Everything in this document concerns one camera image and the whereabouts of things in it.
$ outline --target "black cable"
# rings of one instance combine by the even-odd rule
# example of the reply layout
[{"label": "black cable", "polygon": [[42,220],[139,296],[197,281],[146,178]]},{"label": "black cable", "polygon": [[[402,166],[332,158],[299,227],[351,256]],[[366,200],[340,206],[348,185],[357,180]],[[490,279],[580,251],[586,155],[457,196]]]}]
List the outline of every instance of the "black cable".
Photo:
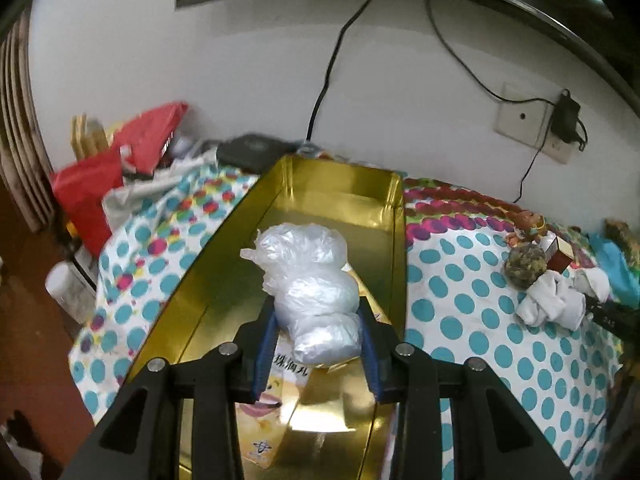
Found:
[{"label": "black cable", "polygon": [[444,39],[444,37],[440,33],[440,29],[438,28],[438,25],[436,25],[435,19],[433,18],[433,10],[431,9],[431,0],[424,0],[424,6],[427,10],[427,16],[429,17],[429,21],[431,22],[431,27],[433,27],[433,31],[436,33],[436,36],[440,40],[440,43],[442,44],[442,46],[445,49],[447,49],[447,51],[456,59],[456,61],[460,63],[460,66],[462,66],[462,68],[466,70],[466,72],[471,76],[471,78],[476,83],[478,83],[485,92],[492,95],[492,97],[494,97],[495,99],[498,99],[498,101],[502,101],[503,103],[519,105],[524,103],[542,102],[548,105],[556,106],[556,104],[553,101],[550,101],[549,99],[545,99],[543,97],[532,97],[530,99],[507,99],[506,97],[502,97],[501,95],[498,95],[497,93],[492,91],[488,86],[486,86],[482,81],[478,79],[476,74],[474,74],[473,71],[466,65],[466,63],[462,61],[462,59],[460,59],[460,56],[458,56],[458,54],[456,54],[453,51],[453,49],[449,46],[449,43],[447,43],[447,40]]},{"label": "black cable", "polygon": [[340,46],[342,45],[342,40],[344,39],[344,35],[353,25],[353,23],[360,17],[360,15],[364,12],[364,10],[369,7],[369,4],[372,0],[365,0],[364,3],[360,6],[358,10],[356,10],[355,14],[349,18],[349,21],[345,23],[340,29],[340,33],[338,34],[338,39],[335,42],[334,52],[331,54],[331,59],[329,60],[329,65],[326,67],[326,73],[324,74],[324,86],[322,86],[322,90],[320,91],[320,95],[316,100],[316,105],[314,106],[314,111],[311,112],[311,118],[309,119],[309,127],[306,130],[306,140],[311,140],[311,135],[314,132],[314,124],[316,122],[316,115],[318,114],[318,110],[320,109],[320,105],[322,104],[322,100],[326,94],[326,91],[329,89],[329,78],[331,76],[331,70],[334,69],[335,60],[338,57],[338,51],[340,50]]},{"label": "black cable", "polygon": [[529,167],[527,168],[527,171],[525,172],[525,174],[520,179],[520,193],[519,193],[517,199],[513,201],[514,204],[517,204],[520,201],[520,199],[522,198],[522,186],[524,184],[524,180],[526,179],[527,175],[529,174],[529,171],[531,171],[531,168],[533,168],[533,163],[536,161],[536,158],[538,158],[538,155],[542,151],[542,148],[545,147],[546,138],[549,136],[549,130],[550,129],[551,129],[551,117],[549,117],[549,120],[546,122],[545,136],[542,139],[542,144],[540,144],[540,147],[536,151],[536,154],[531,159],[531,164],[529,164]]},{"label": "black cable", "polygon": [[580,118],[578,118],[578,124],[580,124],[582,132],[584,133],[584,140],[580,141],[580,146],[578,146],[578,149],[583,152],[587,145],[587,142],[589,142],[589,137],[587,136],[587,128],[584,127],[584,123],[580,120]]}]

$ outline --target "blue cloth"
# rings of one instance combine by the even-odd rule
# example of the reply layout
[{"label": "blue cloth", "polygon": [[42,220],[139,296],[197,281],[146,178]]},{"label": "blue cloth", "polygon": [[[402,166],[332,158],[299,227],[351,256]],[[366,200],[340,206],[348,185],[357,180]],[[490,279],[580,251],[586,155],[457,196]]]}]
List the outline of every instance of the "blue cloth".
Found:
[{"label": "blue cloth", "polygon": [[611,290],[620,303],[637,309],[640,307],[640,283],[626,264],[625,255],[608,238],[597,234],[589,236],[591,247],[596,254],[598,266],[607,273]]}]

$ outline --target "white plastic bag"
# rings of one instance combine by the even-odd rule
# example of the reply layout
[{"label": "white plastic bag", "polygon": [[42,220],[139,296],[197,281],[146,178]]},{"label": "white plastic bag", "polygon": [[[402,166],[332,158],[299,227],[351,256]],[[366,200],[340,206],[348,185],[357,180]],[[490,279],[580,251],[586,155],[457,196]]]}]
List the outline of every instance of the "white plastic bag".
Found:
[{"label": "white plastic bag", "polygon": [[360,355],[358,283],[342,270],[347,243],[326,227],[284,223],[258,232],[240,256],[264,270],[279,325],[303,365],[331,365]]}]

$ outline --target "white cloth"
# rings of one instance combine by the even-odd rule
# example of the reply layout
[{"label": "white cloth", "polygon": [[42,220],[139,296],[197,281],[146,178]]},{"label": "white cloth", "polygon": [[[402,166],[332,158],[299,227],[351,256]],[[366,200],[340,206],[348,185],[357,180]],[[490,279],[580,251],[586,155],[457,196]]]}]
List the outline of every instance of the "white cloth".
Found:
[{"label": "white cloth", "polygon": [[158,170],[153,180],[138,181],[128,186],[111,189],[102,199],[102,210],[111,232],[126,224],[132,213],[140,211],[146,203],[154,203],[170,189],[177,186],[190,171],[207,164],[218,167],[217,147],[197,158],[174,160],[170,168]]},{"label": "white cloth", "polygon": [[574,289],[592,298],[597,298],[600,302],[605,301],[611,293],[607,273],[599,267],[576,270]]},{"label": "white cloth", "polygon": [[571,284],[558,272],[548,270],[529,287],[516,314],[529,326],[540,326],[550,320],[577,330],[584,317],[586,300]]}]

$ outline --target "outlet plate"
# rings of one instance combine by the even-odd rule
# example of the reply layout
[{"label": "outlet plate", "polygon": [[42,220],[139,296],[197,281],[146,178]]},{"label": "outlet plate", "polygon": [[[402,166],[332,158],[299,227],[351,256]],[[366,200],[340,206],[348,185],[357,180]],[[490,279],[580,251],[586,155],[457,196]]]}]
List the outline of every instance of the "outlet plate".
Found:
[{"label": "outlet plate", "polygon": [[542,147],[542,153],[550,156],[553,160],[556,160],[561,164],[567,164],[569,163],[569,158],[575,149],[575,144],[562,142],[562,140],[549,132],[548,136],[546,136],[545,145]]},{"label": "outlet plate", "polygon": [[[526,95],[505,83],[502,86],[503,97],[522,100],[534,96]],[[548,105],[541,101],[525,104],[500,103],[494,130],[501,135],[511,137],[518,142],[537,148],[542,142],[545,117]]]}]

